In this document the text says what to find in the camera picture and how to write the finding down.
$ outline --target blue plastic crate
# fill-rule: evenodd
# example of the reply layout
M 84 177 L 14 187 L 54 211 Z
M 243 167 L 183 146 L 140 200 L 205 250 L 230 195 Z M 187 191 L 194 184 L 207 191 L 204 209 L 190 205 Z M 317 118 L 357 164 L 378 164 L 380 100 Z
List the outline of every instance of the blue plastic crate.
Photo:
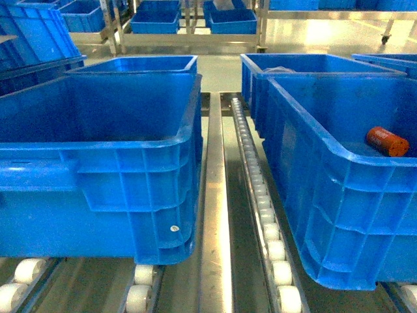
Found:
M 406 72 L 417 79 L 417 54 L 354 54 L 356 60 Z
M 356 0 L 358 10 L 377 10 L 378 0 Z
M 59 12 L 0 4 L 0 71 L 80 56 Z
M 257 18 L 252 10 L 223 10 L 210 13 L 212 34 L 256 34 Z
M 175 11 L 180 9 L 179 0 L 144 0 L 138 10 L 145 11 Z
M 378 0 L 378 10 L 381 11 L 416 11 L 415 0 Z
M 210 27 L 210 13 L 217 11 L 216 6 L 213 1 L 204 1 L 203 2 L 203 14 L 204 20 L 206 21 L 206 27 Z
M 72 33 L 97 33 L 105 24 L 100 3 L 75 0 L 59 9 Z
M 232 0 L 232 4 L 237 10 L 245 10 L 246 5 L 244 4 L 243 0 Z
M 69 4 L 69 2 L 69 0 L 23 0 L 18 4 L 25 7 L 57 10 L 58 8 Z
M 341 290 L 416 282 L 417 81 L 270 81 L 264 148 L 308 275 Z M 375 126 L 408 139 L 406 157 L 368 146 Z
M 242 54 L 242 95 L 248 103 L 260 137 L 265 137 L 266 105 L 269 77 L 280 76 L 338 76 L 350 73 L 360 76 L 405 75 L 389 68 L 326 54 Z M 268 72 L 283 67 L 295 72 Z
M 196 55 L 157 57 L 118 57 L 102 63 L 71 70 L 68 74 L 138 74 L 174 72 L 197 74 Z
M 83 67 L 86 56 L 72 57 L 0 72 L 0 96 L 54 80 L 67 70 Z
M 271 0 L 270 10 L 314 11 L 319 9 L 319 0 Z
M 356 7 L 356 0 L 320 0 L 320 10 L 352 10 Z
M 176 34 L 181 13 L 172 11 L 137 11 L 130 20 L 134 34 Z
M 0 97 L 0 255 L 190 256 L 200 85 L 194 74 L 86 74 Z
M 235 7 L 235 9 L 246 9 L 246 5 L 243 3 L 242 0 L 232 0 L 232 4 Z M 204 14 L 204 20 L 206 22 L 206 27 L 211 27 L 210 24 L 210 13 L 213 11 L 218 11 L 216 6 L 214 5 L 214 1 L 204 1 L 203 2 L 203 14 Z

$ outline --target stainless steel shelf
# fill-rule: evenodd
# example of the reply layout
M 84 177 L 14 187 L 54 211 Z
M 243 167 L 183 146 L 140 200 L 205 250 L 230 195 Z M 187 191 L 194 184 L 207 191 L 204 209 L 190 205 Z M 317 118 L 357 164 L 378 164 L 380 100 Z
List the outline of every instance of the stainless steel shelf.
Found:
M 268 11 L 270 20 L 417 20 L 417 12 Z

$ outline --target white roller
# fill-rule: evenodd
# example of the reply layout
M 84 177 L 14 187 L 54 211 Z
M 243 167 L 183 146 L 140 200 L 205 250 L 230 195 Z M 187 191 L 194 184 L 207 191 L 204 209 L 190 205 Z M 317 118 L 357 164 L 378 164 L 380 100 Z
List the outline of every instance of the white roller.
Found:
M 152 265 L 137 265 L 135 267 L 135 285 L 151 286 L 154 279 L 154 267 Z
M 6 284 L 0 287 L 0 313 L 11 312 L 26 292 L 27 284 Z
M 269 259 L 271 261 L 283 261 L 285 260 L 285 245 L 280 240 L 268 240 L 266 242 L 268 249 Z
M 265 196 L 268 194 L 265 184 L 255 186 L 255 196 Z
M 406 295 L 407 299 L 414 306 L 417 306 L 417 286 L 416 285 L 405 285 L 405 286 L 401 287 L 401 290 Z
M 262 175 L 251 175 L 250 180 L 254 185 L 262 184 L 264 182 Z
M 263 226 L 263 235 L 265 240 L 279 240 L 280 239 L 280 228 L 276 223 L 265 224 Z
M 261 173 L 261 168 L 258 165 L 249 165 L 249 172 L 251 174 L 260 174 Z
M 261 217 L 262 225 L 275 222 L 274 210 L 271 208 L 259 210 L 259 216 Z
M 126 313 L 145 313 L 150 292 L 150 286 L 135 285 L 130 287 L 126 299 Z
M 256 197 L 256 203 L 258 203 L 258 206 L 260 205 L 267 205 L 268 207 L 271 206 L 271 200 L 268 196 L 258 196 Z
M 14 281 L 20 284 L 30 285 L 39 275 L 39 272 L 45 264 L 46 260 L 44 259 L 24 259 L 14 271 Z
M 293 282 L 293 274 L 288 261 L 276 261 L 272 264 L 274 281 L 277 286 L 289 286 Z
M 295 286 L 278 287 L 282 313 L 301 313 L 302 303 L 298 288 Z

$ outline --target orange object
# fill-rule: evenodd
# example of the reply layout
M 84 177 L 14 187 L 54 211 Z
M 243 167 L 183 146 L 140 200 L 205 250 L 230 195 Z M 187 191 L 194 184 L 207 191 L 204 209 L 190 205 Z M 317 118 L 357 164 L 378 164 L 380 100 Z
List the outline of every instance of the orange object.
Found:
M 390 157 L 402 157 L 410 149 L 410 143 L 382 127 L 372 128 L 366 135 L 368 144 Z

